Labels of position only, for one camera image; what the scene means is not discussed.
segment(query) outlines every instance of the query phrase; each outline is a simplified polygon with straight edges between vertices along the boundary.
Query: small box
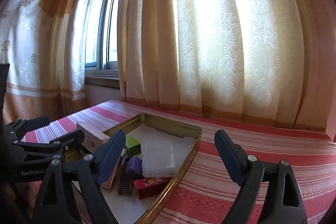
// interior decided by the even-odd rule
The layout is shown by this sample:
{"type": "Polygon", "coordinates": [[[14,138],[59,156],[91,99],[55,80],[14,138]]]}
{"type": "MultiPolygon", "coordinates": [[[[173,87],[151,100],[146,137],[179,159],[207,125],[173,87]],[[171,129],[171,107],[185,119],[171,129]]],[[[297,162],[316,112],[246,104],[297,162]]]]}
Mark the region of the small box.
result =
{"type": "Polygon", "coordinates": [[[82,145],[91,153],[95,153],[100,145],[107,143],[110,139],[109,136],[88,122],[77,122],[77,129],[83,130],[85,138],[82,145]]]}
{"type": "Polygon", "coordinates": [[[128,150],[128,155],[130,157],[141,154],[141,144],[136,138],[132,136],[126,135],[126,148],[128,150]]]}
{"type": "Polygon", "coordinates": [[[159,195],[166,188],[171,178],[145,178],[134,181],[139,199],[159,195]]]}
{"type": "Polygon", "coordinates": [[[137,156],[132,157],[128,162],[126,174],[133,180],[143,179],[142,160],[137,156]]]}

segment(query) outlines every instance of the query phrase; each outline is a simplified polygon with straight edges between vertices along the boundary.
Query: brown object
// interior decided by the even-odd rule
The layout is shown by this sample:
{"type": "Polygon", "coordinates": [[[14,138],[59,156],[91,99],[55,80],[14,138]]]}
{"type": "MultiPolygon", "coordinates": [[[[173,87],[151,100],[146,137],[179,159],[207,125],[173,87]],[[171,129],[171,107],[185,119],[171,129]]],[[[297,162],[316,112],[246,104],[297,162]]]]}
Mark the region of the brown object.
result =
{"type": "Polygon", "coordinates": [[[127,169],[128,162],[130,159],[131,158],[129,156],[125,156],[123,158],[123,162],[118,172],[118,194],[119,195],[123,193],[128,193],[129,195],[132,195],[133,182],[131,178],[126,174],[126,169],[127,169]]]}
{"type": "Polygon", "coordinates": [[[80,152],[75,148],[72,148],[69,151],[65,152],[64,156],[65,156],[65,162],[73,162],[76,160],[80,160],[82,158],[80,152]]]}

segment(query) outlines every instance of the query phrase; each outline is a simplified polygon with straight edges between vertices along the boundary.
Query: cardboard box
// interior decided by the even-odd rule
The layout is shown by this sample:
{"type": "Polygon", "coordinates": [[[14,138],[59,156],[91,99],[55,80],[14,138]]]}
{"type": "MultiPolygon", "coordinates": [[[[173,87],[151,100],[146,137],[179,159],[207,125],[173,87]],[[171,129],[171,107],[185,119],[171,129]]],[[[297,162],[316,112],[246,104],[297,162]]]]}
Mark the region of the cardboard box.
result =
{"type": "Polygon", "coordinates": [[[91,153],[95,153],[100,145],[107,143],[110,139],[109,136],[88,122],[77,122],[77,129],[83,130],[85,138],[82,145],[91,153]]]}

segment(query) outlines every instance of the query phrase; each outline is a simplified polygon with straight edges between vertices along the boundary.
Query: toy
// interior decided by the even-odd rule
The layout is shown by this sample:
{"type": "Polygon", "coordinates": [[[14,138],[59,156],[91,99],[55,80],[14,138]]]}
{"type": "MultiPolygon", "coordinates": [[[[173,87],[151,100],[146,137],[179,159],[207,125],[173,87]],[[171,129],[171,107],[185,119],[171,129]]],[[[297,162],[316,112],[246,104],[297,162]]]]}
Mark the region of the toy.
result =
{"type": "Polygon", "coordinates": [[[143,179],[142,160],[137,156],[132,157],[128,162],[126,174],[134,180],[143,179]]]}
{"type": "Polygon", "coordinates": [[[131,178],[126,174],[127,165],[131,158],[129,156],[125,156],[123,158],[121,167],[118,171],[118,194],[128,193],[132,195],[133,183],[131,178]]]}
{"type": "Polygon", "coordinates": [[[141,154],[141,144],[136,138],[132,136],[126,135],[126,148],[128,150],[128,155],[130,157],[141,154]]]}
{"type": "Polygon", "coordinates": [[[134,185],[139,199],[159,195],[168,185],[171,178],[146,178],[135,180],[134,185]]]}

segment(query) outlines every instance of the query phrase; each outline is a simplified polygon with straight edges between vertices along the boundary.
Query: gold tray rim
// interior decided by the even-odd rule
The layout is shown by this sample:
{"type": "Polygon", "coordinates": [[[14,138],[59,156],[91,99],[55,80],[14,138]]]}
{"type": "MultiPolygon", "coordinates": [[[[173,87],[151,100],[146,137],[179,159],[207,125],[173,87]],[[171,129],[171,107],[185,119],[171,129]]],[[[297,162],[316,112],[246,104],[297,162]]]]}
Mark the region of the gold tray rim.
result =
{"type": "Polygon", "coordinates": [[[154,219],[159,215],[159,213],[162,211],[162,209],[164,208],[165,204],[167,203],[167,201],[169,200],[170,196],[174,193],[174,190],[176,189],[176,187],[179,185],[179,183],[181,182],[184,174],[187,172],[191,162],[193,161],[198,148],[199,148],[199,141],[201,139],[202,136],[202,128],[198,127],[198,126],[193,126],[184,122],[178,122],[175,120],[170,120],[167,118],[163,118],[160,116],[156,116],[156,115],[152,115],[152,114],[148,114],[148,113],[140,113],[124,122],[121,122],[115,126],[113,126],[110,129],[105,130],[103,133],[111,136],[111,134],[117,130],[117,129],[121,129],[122,127],[135,122],[136,120],[140,119],[140,124],[145,122],[145,118],[146,116],[150,116],[156,119],[161,119],[164,120],[165,122],[169,122],[169,123],[174,123],[177,125],[181,125],[182,127],[189,127],[189,128],[194,128],[195,130],[198,130],[198,136],[196,138],[196,141],[194,143],[194,145],[192,146],[191,150],[189,151],[187,157],[185,158],[184,162],[182,163],[181,167],[178,169],[178,171],[176,172],[176,174],[174,175],[174,177],[171,179],[171,181],[169,182],[169,184],[166,186],[166,188],[161,192],[161,194],[157,197],[157,199],[153,202],[153,204],[143,213],[143,215],[134,223],[134,224],[150,224],[154,221],[154,219]]]}

